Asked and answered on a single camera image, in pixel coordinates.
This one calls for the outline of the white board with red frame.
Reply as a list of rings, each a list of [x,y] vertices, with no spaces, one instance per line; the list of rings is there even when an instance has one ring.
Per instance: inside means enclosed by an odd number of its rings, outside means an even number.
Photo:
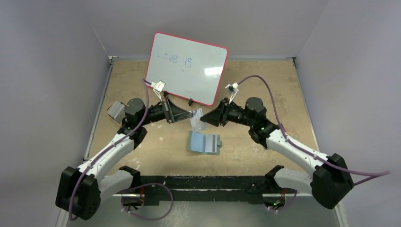
[[[162,32],[154,34],[145,79],[168,93],[211,106],[229,51],[226,47]]]

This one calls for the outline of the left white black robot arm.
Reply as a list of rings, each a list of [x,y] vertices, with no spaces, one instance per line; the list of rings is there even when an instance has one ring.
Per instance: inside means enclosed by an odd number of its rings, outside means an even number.
[[[56,195],[55,205],[69,213],[72,220],[90,219],[101,202],[117,192],[126,190],[136,193],[148,184],[141,180],[140,172],[123,166],[113,174],[108,172],[144,140],[147,130],[144,125],[166,120],[179,122],[193,117],[193,113],[176,106],[169,97],[156,105],[149,105],[140,98],[133,98],[125,105],[114,102],[108,109],[112,117],[124,114],[122,125],[113,139],[95,156],[76,168],[63,170]]]

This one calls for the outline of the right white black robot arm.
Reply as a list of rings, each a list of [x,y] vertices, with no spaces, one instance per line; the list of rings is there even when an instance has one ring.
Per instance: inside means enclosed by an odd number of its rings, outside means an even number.
[[[260,98],[248,98],[244,107],[224,98],[201,121],[216,127],[228,122],[248,126],[248,133],[256,144],[280,153],[304,170],[303,173],[285,167],[271,170],[271,176],[265,180],[270,192],[291,188],[308,193],[323,207],[333,209],[354,188],[342,156],[329,156],[288,136],[267,118],[267,109]]]

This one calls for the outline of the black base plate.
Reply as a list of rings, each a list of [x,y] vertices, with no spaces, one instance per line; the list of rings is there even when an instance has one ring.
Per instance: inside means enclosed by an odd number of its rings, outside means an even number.
[[[247,202],[252,205],[273,205],[283,195],[295,192],[280,188],[272,177],[248,176],[163,176],[143,175],[129,180],[128,191],[145,185],[144,204],[156,206],[161,201]]]

